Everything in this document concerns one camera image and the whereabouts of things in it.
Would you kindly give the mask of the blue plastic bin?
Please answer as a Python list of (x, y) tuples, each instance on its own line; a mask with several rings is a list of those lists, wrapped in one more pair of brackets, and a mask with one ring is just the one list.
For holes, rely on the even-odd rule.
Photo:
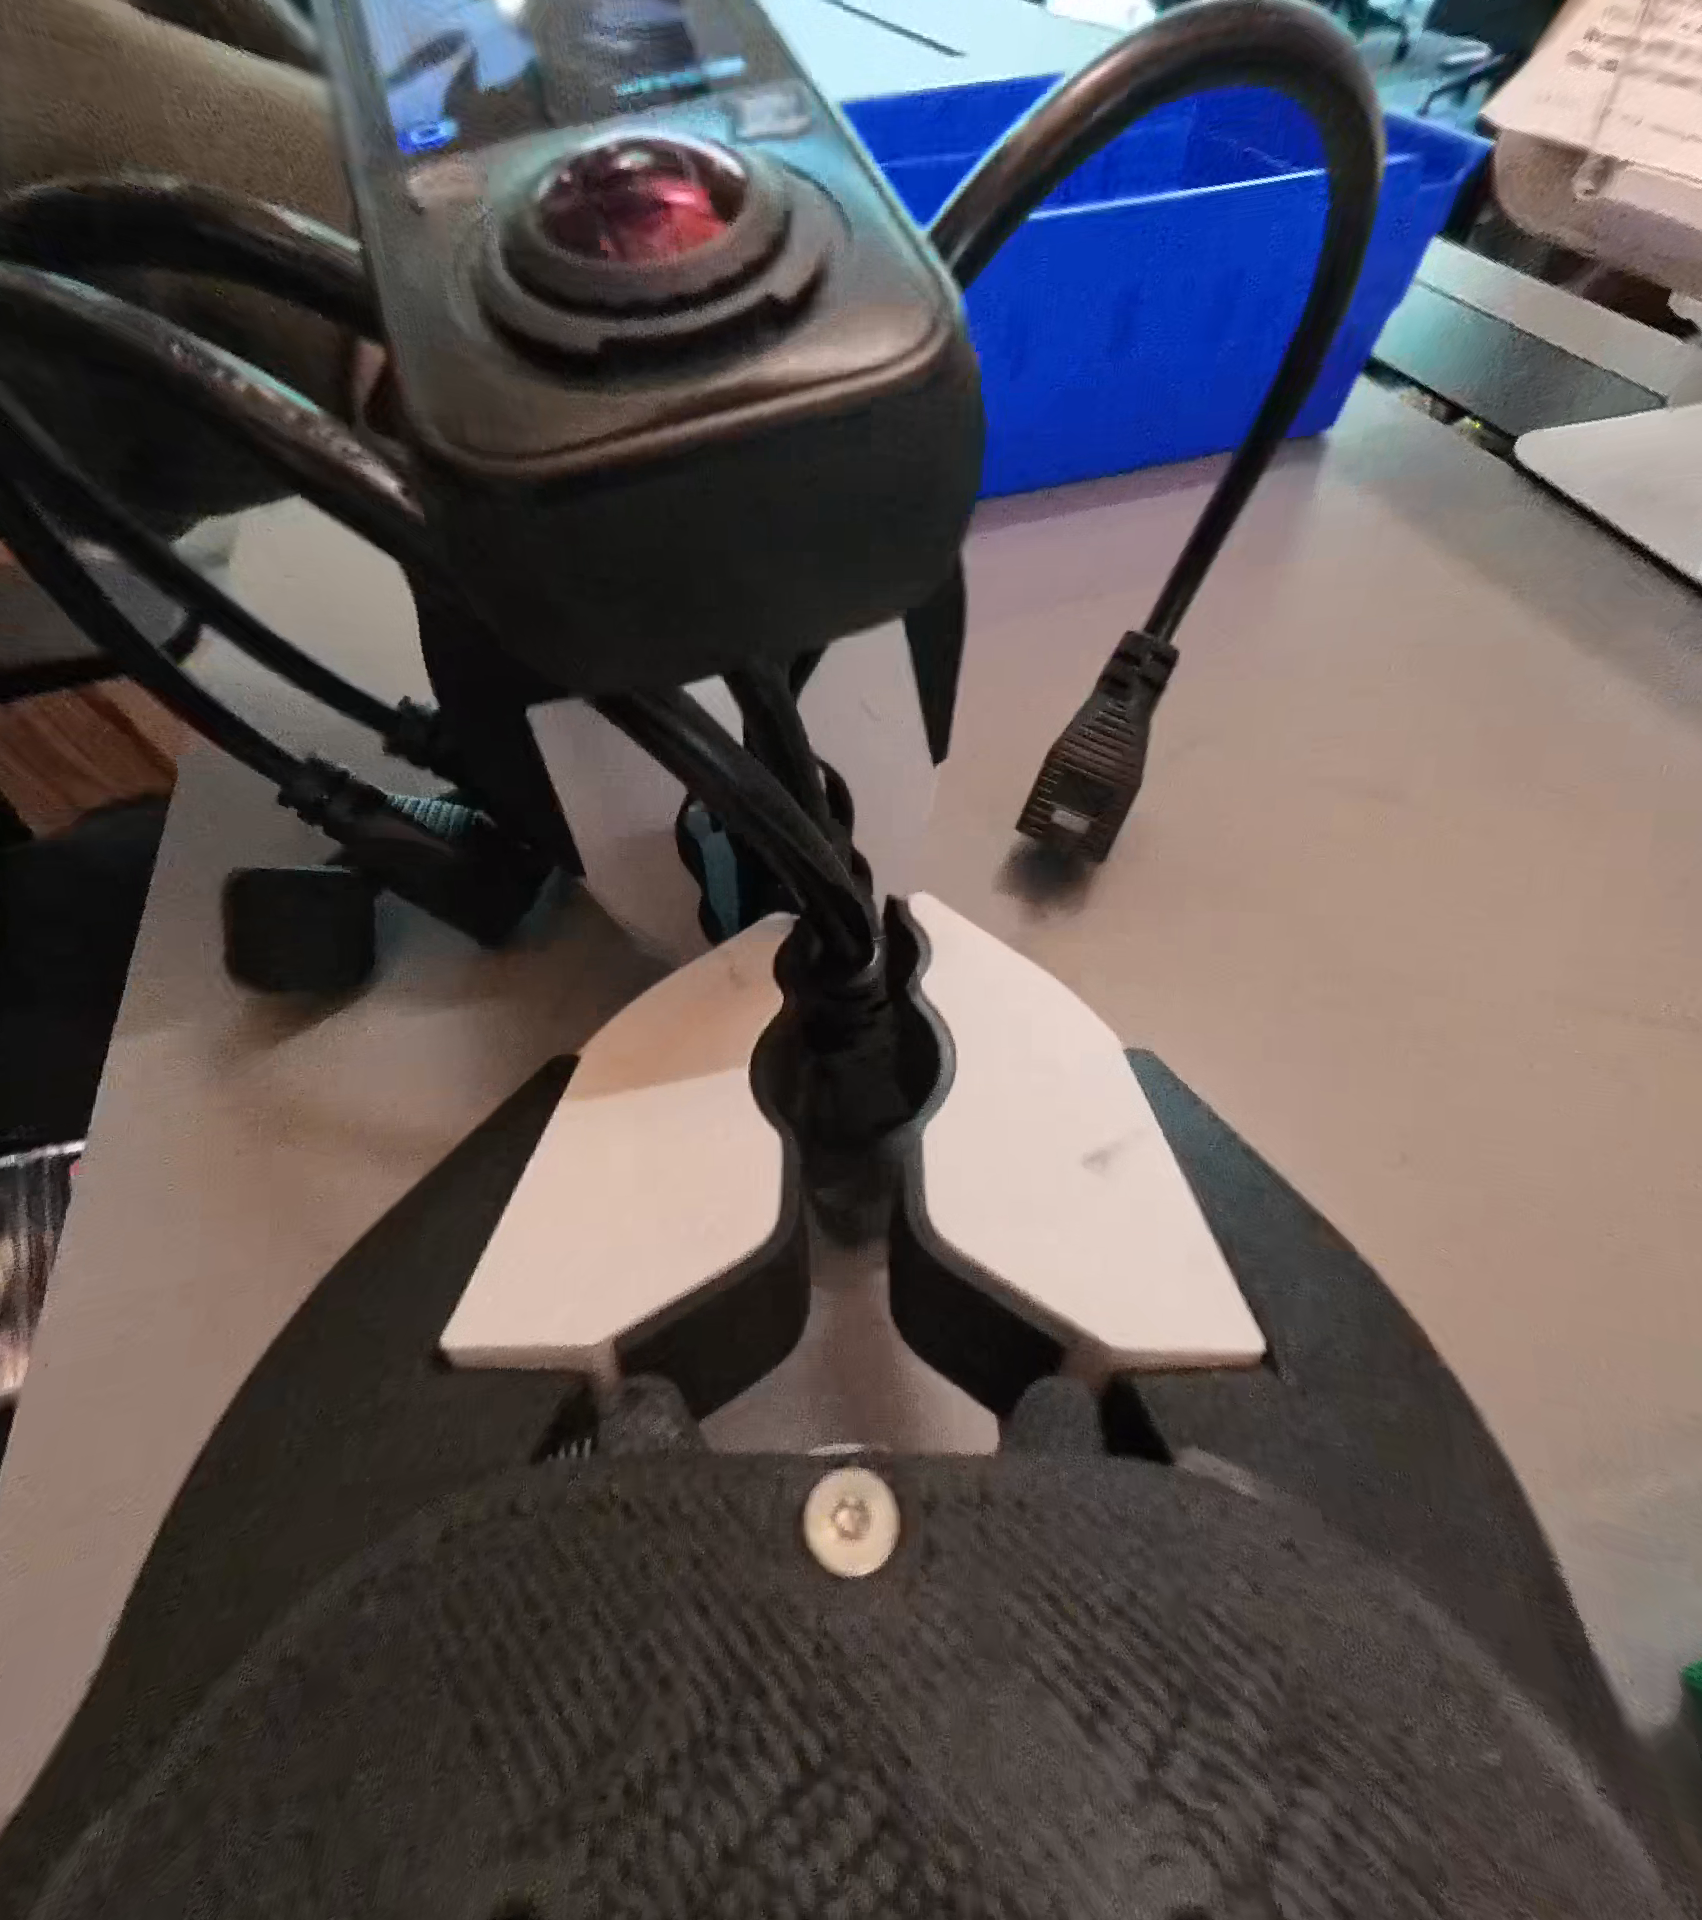
[[(930, 226), (1049, 76), (844, 104)], [(1383, 117), (1386, 164), (1358, 288), (1287, 437), (1327, 431), (1416, 270), (1488, 164), (1437, 120)], [(1159, 108), (1080, 164), (970, 286), (986, 419), (979, 499), (1227, 455), (1296, 331), (1327, 182), (1294, 102), (1211, 91)]]

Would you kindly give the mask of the printed instruction sheet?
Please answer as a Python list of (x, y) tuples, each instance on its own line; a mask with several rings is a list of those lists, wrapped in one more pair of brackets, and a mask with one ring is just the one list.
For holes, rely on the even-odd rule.
[(1494, 133), (1702, 186), (1702, 2), (1571, 2), (1489, 98)]

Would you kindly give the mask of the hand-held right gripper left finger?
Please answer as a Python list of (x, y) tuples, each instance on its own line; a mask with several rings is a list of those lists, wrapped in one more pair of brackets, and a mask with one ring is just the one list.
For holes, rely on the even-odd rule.
[(797, 1157), (754, 1073), (793, 929), (741, 931), (583, 1042), (440, 1332), (447, 1366), (751, 1388), (795, 1350)]

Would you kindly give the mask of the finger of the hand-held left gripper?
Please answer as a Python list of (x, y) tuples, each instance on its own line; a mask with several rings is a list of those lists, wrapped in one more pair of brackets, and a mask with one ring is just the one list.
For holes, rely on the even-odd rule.
[(851, 800), (851, 838), (877, 904), (908, 899), (923, 866), (940, 770), (903, 636), (848, 636), (827, 651), (827, 765)]
[(676, 845), (684, 784), (581, 700), (536, 708), (536, 749), (598, 908), (660, 963), (701, 954), (699, 888)]

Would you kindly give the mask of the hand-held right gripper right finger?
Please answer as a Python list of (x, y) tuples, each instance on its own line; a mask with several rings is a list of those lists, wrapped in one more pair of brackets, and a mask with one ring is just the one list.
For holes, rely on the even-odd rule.
[(885, 1257), (911, 1354), (957, 1388), (1257, 1369), (1266, 1335), (1115, 1031), (930, 893), (892, 926), (931, 1065)]

